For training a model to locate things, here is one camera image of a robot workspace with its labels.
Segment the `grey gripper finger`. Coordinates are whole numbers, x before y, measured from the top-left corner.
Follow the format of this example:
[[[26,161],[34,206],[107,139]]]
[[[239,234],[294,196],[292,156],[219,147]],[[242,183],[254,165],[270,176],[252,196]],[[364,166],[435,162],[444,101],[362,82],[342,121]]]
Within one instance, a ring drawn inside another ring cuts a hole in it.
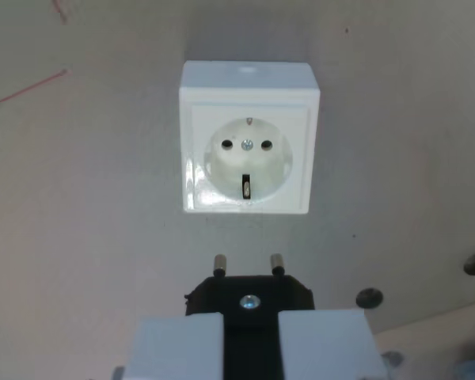
[[[223,316],[193,314],[141,321],[122,378],[224,378]]]
[[[285,379],[387,379],[388,370],[362,310],[279,313]]]

